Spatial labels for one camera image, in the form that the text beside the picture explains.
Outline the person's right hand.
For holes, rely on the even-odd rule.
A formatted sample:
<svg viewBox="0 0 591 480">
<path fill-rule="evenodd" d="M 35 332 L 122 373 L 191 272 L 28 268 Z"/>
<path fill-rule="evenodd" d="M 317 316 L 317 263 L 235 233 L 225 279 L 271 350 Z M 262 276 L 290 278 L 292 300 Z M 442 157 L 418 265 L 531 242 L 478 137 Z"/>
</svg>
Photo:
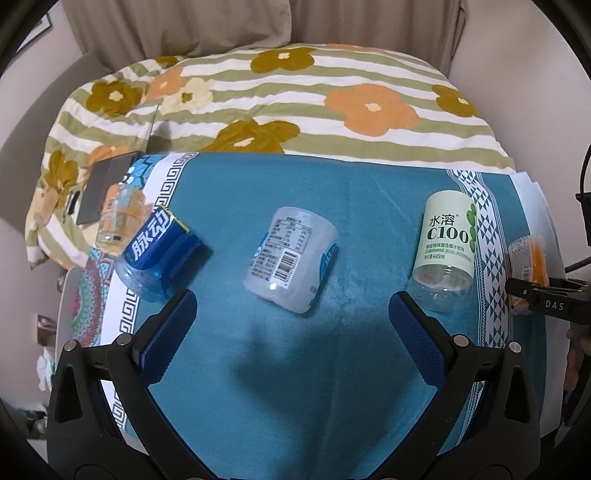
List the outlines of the person's right hand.
<svg viewBox="0 0 591 480">
<path fill-rule="evenodd" d="M 590 355 L 590 330 L 583 331 L 582 328 L 571 323 L 566 337 L 570 345 L 567 354 L 564 389 L 567 392 L 572 392 L 579 382 L 583 358 Z"/>
</svg>

